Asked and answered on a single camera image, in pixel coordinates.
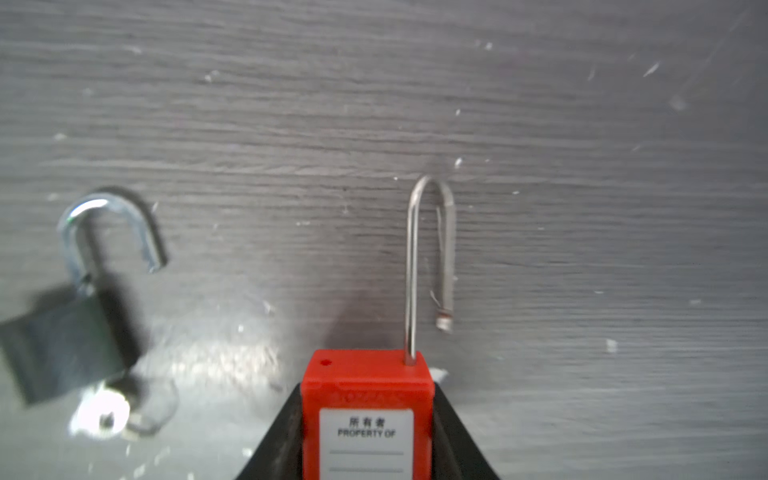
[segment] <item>white label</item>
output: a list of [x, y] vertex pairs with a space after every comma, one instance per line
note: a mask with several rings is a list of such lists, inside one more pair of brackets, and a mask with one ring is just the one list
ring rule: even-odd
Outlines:
[[320, 410], [320, 480], [412, 479], [412, 410]]

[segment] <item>padlock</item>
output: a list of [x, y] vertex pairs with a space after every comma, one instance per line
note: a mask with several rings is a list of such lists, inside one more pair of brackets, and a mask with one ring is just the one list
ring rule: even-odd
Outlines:
[[442, 195], [442, 297], [438, 326], [453, 316], [455, 205], [449, 186], [419, 178], [408, 207], [404, 350], [317, 350], [301, 382], [304, 480], [428, 480], [435, 383], [415, 348], [419, 204], [434, 181]]
[[100, 191], [82, 197], [61, 216], [58, 234], [76, 298], [63, 306], [3, 323], [0, 343], [28, 405], [121, 376], [127, 364], [102, 298], [85, 266], [78, 227], [87, 213], [106, 208], [133, 227], [149, 272], [164, 265], [144, 212], [127, 198]]

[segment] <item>metal shackle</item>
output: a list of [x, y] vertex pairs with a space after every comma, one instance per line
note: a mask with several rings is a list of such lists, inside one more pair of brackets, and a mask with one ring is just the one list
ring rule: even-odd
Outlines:
[[416, 181], [408, 202], [408, 230], [406, 237], [406, 344], [405, 364], [416, 363], [416, 299], [419, 294], [417, 277], [419, 275], [419, 205], [426, 186], [433, 182], [442, 197], [438, 209], [438, 235], [440, 256], [442, 258], [442, 280], [440, 299], [438, 300], [437, 323], [449, 329], [453, 322], [453, 270], [455, 264], [456, 242], [456, 206], [453, 192], [448, 184], [429, 175], [423, 175]]
[[141, 208], [120, 194], [106, 191], [94, 192], [70, 205], [61, 215], [57, 227], [67, 270], [69, 270], [78, 296], [89, 296], [93, 293], [91, 274], [85, 266], [83, 248], [77, 238], [78, 228], [89, 212], [102, 208], [120, 214], [128, 220], [139, 240], [141, 256], [147, 263], [149, 273], [159, 270], [165, 264], [160, 244]]

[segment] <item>thick curved shackle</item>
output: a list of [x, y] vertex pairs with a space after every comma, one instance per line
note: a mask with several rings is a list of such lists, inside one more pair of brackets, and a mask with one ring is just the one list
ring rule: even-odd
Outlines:
[[438, 300], [437, 324], [450, 329], [453, 322], [453, 269], [456, 242], [456, 206], [448, 184], [424, 175], [416, 181], [408, 203], [408, 233], [406, 247], [406, 365], [416, 363], [416, 297], [419, 275], [419, 205], [427, 184], [434, 182], [440, 190], [442, 205], [438, 210], [440, 256], [442, 258], [441, 293]]
[[58, 221], [57, 230], [61, 238], [67, 269], [79, 296], [90, 295], [92, 285], [90, 273], [85, 266], [83, 249], [78, 242], [78, 228], [89, 212], [102, 208], [120, 214], [128, 220], [139, 239], [141, 256], [147, 262], [149, 273], [159, 270], [164, 265], [160, 244], [141, 208], [119, 194], [94, 192], [70, 205]]

